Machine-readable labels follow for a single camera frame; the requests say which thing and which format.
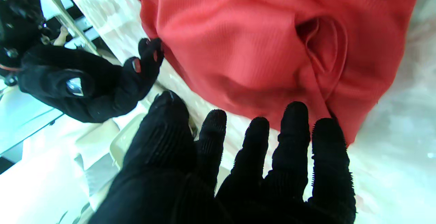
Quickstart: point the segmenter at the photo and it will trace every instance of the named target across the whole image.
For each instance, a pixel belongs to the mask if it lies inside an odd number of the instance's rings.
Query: glove fingertip
[[[138,52],[141,54],[148,46],[150,40],[149,39],[141,39],[138,43]]]
[[[290,103],[283,114],[281,122],[281,130],[290,129],[300,125],[307,126],[309,124],[309,111],[307,106],[300,101]]]
[[[225,126],[227,123],[227,114],[221,109],[214,109],[207,114],[201,129],[213,127],[219,131],[225,132]]]
[[[269,122],[264,117],[255,117],[246,130],[246,137],[256,136],[259,139],[269,136]]]

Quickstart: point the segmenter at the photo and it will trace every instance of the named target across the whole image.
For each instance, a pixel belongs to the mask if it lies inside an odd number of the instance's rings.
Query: gloved hand
[[[209,113],[195,143],[185,104],[174,92],[164,92],[142,121],[122,170],[89,224],[352,223],[356,209],[349,159],[333,119],[315,125],[313,196],[306,203],[302,200],[310,141],[307,113],[300,102],[287,107],[265,179],[269,124],[255,118],[231,174],[214,198],[225,112]]]
[[[123,66],[82,50],[39,45],[25,53],[18,84],[39,101],[84,123],[127,114],[150,91],[164,59],[161,40],[142,39],[140,59]]]
[[[268,120],[257,117],[246,131],[243,148],[216,198],[235,223],[353,223],[356,207],[350,160],[342,129],[336,120],[316,122],[312,133],[313,191],[308,202],[307,147],[310,142],[307,107],[288,105],[281,122],[279,145],[272,155],[272,170],[263,179],[268,149]]]
[[[179,96],[155,98],[89,224],[231,223],[214,199],[226,113],[211,111],[194,142]]]

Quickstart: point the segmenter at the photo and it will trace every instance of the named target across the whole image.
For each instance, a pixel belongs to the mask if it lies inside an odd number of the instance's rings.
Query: finger
[[[126,152],[124,166],[140,164],[144,169],[193,172],[197,159],[188,120],[182,99],[172,91],[163,92],[141,122]]]
[[[235,165],[218,190],[217,198],[224,205],[258,197],[268,136],[268,120],[264,117],[253,119],[246,131],[243,148],[236,154]]]
[[[141,39],[138,43],[138,53],[141,55],[147,49],[148,44],[150,43],[149,39]]]
[[[263,181],[263,195],[272,201],[302,202],[310,142],[309,116],[304,103],[293,102],[287,106],[278,141],[272,155],[272,170]]]
[[[312,134],[313,191],[309,204],[343,223],[353,223],[356,215],[355,192],[349,171],[350,159],[339,124],[324,118]]]
[[[50,98],[90,97],[95,83],[87,73],[75,69],[36,65],[18,73],[22,92]]]
[[[232,174],[253,179],[262,178],[268,150],[269,122],[264,117],[253,119],[246,130],[243,148],[236,154]]]
[[[225,126],[225,111],[216,109],[207,115],[201,126],[197,146],[197,176],[215,190],[219,165],[221,164]]]
[[[154,55],[156,52],[160,52],[162,46],[162,40],[161,39],[141,39],[138,44],[138,52],[141,56],[141,58],[150,58]]]

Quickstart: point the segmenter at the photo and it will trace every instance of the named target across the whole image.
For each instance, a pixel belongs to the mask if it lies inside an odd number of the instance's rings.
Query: red cloth
[[[348,144],[394,81],[416,0],[140,0],[193,92],[274,129],[288,103],[334,114]]]

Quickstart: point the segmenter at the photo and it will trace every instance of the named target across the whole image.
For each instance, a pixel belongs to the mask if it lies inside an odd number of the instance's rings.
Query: fingertip
[[[207,114],[203,124],[210,122],[213,122],[213,124],[223,124],[225,126],[227,123],[227,114],[222,109],[211,110]]]
[[[340,141],[345,145],[345,138],[339,123],[332,118],[322,118],[315,123],[313,140]]]
[[[303,102],[294,101],[290,103],[283,113],[282,129],[284,126],[293,126],[294,123],[309,123],[309,111]]]
[[[147,48],[148,44],[149,44],[150,40],[149,39],[141,39],[138,43],[138,52],[139,54],[142,53],[142,51],[145,50],[145,48]]]
[[[255,117],[248,126],[245,133],[245,140],[266,143],[268,147],[269,122],[264,117]]]

